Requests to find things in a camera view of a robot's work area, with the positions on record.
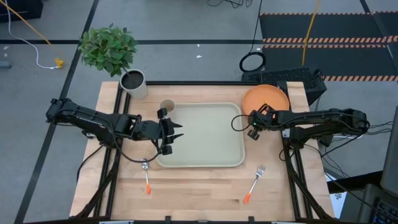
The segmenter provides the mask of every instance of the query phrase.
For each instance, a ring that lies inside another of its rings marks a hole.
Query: orange bowl
[[[258,110],[264,103],[274,110],[289,110],[290,108],[289,99],[282,90],[272,85],[258,85],[250,89],[243,97],[244,114],[249,115],[252,110]]]

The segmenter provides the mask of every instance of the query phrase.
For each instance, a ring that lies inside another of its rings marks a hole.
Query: wooden tabletop
[[[96,110],[112,113],[118,83],[103,82]],[[149,86],[149,94],[143,100],[131,100],[130,114],[141,114],[143,120],[156,118],[162,100],[176,103],[232,102],[241,106],[244,94],[253,86]],[[309,111],[302,83],[288,83],[289,99],[294,112]],[[120,113],[123,110],[123,98]],[[150,163],[149,182],[152,193],[146,194],[145,173],[141,164],[123,158],[120,162],[112,219],[164,220],[212,220],[256,221],[294,220],[292,201],[285,162],[279,160],[282,150],[280,132],[263,131],[257,141],[244,134],[246,158],[234,168],[178,168],[166,169],[156,161]],[[318,148],[315,140],[307,144]],[[88,140],[85,157],[90,155],[98,142]],[[123,151],[131,158],[150,158],[155,150],[149,141],[124,140]],[[104,150],[90,159],[82,168],[70,215],[76,215],[87,204],[100,179]],[[302,149],[302,160],[309,191],[331,216],[333,209],[323,173],[319,153],[310,147]],[[264,164],[266,170],[254,189],[250,202],[243,199],[255,178],[257,168]],[[108,193],[104,194],[101,214]],[[300,200],[302,217],[304,206]]]

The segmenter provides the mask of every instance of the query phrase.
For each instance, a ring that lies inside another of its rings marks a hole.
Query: orange-handled spoon
[[[148,163],[147,162],[143,162],[142,163],[142,168],[145,170],[145,178],[147,179],[147,194],[150,194],[150,185],[149,185],[149,181],[148,181]]]
[[[246,195],[246,197],[243,199],[243,203],[245,203],[245,204],[249,203],[249,199],[250,199],[250,196],[251,196],[251,192],[253,191],[254,186],[255,186],[256,183],[257,183],[257,180],[258,180],[258,179],[261,177],[261,175],[264,173],[264,170],[265,170],[265,169],[266,169],[266,167],[263,166],[263,165],[261,165],[260,168],[257,170],[257,172],[256,172],[256,179],[254,180],[254,183],[253,183],[253,185],[251,186],[249,193],[248,193],[248,194]]]

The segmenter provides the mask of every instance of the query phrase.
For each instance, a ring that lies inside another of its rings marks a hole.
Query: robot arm
[[[165,108],[158,110],[159,123],[156,123],[155,121],[141,121],[140,115],[105,114],[78,106],[70,99],[53,99],[46,117],[49,123],[68,123],[92,133],[100,144],[107,147],[115,147],[116,138],[127,138],[133,141],[163,139],[164,144],[162,143],[158,153],[167,155],[172,153],[172,148],[168,145],[182,135],[173,136],[174,128],[182,126],[166,118],[166,114]]]
[[[310,138],[325,138],[325,142],[330,144],[333,134],[361,135],[368,131],[370,125],[366,114],[353,109],[293,113],[276,111],[268,105],[263,105],[259,111],[253,110],[248,122],[254,128],[248,133],[252,139],[257,140],[258,132],[262,130],[282,131],[283,137],[299,149]],[[296,127],[301,124],[317,125],[310,128]]]

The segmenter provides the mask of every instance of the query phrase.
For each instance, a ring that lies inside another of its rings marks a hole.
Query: light green tray
[[[241,114],[234,103],[181,103],[169,114],[184,133],[172,144],[173,153],[158,156],[163,167],[236,167],[244,160],[243,132],[232,130],[231,120]],[[242,119],[234,120],[242,129]]]

